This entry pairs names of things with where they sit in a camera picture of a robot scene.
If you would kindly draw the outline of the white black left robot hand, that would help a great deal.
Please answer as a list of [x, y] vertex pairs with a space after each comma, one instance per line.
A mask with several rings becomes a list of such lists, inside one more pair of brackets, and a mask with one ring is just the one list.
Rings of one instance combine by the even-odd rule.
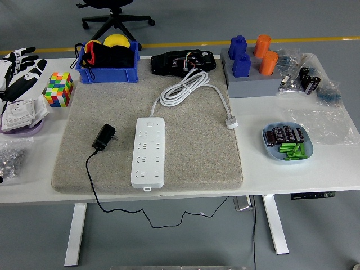
[[27, 92], [45, 70], [47, 61], [39, 59], [33, 53], [35, 47], [25, 47], [16, 49], [5, 57], [1, 58], [1, 100], [4, 102], [14, 102], [25, 92]]

